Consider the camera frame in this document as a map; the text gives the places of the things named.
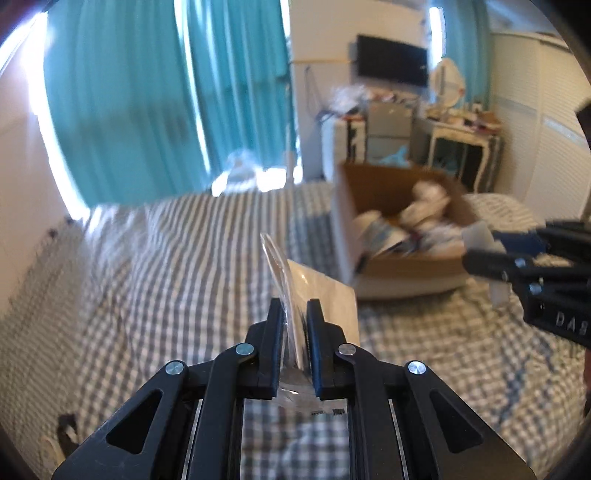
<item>plaid blanket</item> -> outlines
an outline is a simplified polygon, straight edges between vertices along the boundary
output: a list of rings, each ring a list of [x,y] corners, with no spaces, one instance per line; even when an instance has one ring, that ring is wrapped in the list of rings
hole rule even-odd
[[[289,258],[335,276],[331,187],[189,195],[139,208],[100,207],[59,228],[0,319],[0,424],[41,479],[41,435],[74,412],[94,431],[171,359],[196,364],[242,341],[276,293],[267,232]],[[491,228],[524,230],[510,197],[468,197]],[[584,405],[584,352],[526,325],[514,297],[493,310],[488,286],[359,304],[361,347],[403,365],[420,359],[541,475],[573,438]],[[244,479],[345,479],[345,416],[247,401]]]

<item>black flat screen tv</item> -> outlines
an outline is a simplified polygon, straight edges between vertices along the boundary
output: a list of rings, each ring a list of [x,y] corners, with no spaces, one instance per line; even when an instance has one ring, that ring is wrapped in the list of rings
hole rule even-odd
[[[427,50],[385,38],[358,35],[357,75],[426,87]]]

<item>open cardboard box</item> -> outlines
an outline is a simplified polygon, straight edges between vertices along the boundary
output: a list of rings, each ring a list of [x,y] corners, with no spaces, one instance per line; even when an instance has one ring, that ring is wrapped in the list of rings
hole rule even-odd
[[[369,164],[343,164],[335,171],[332,199],[333,242],[340,281],[353,287],[359,299],[399,299],[441,293],[460,287],[468,274],[461,256],[434,258],[416,253],[370,258],[353,225],[357,215],[379,210],[384,218],[395,218],[414,200],[419,180],[436,181],[451,198],[445,217],[460,225],[477,220],[462,198],[463,186],[443,172],[413,167],[403,170]]]

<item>teal curtain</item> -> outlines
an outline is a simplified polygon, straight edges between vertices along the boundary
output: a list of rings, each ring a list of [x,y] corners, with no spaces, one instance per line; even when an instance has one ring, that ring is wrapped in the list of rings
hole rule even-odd
[[[198,136],[173,0],[60,0],[44,75],[67,167],[88,206],[199,192]]]
[[[433,0],[443,9],[446,57],[466,79],[467,102],[488,107],[491,89],[491,29],[484,0]]]
[[[192,67],[212,170],[226,169],[228,155],[243,148],[263,168],[284,166],[296,135],[280,0],[189,2]]]

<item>triangular cutout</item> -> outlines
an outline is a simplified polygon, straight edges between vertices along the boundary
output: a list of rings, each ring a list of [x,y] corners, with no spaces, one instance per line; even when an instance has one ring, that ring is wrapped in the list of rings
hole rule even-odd
[[[429,397],[435,408],[439,425],[450,452],[461,453],[483,442],[480,433],[468,423],[443,395],[437,390],[433,390]]]
[[[133,455],[141,453],[161,399],[160,390],[155,390],[148,395],[134,411],[107,434],[107,443]]]

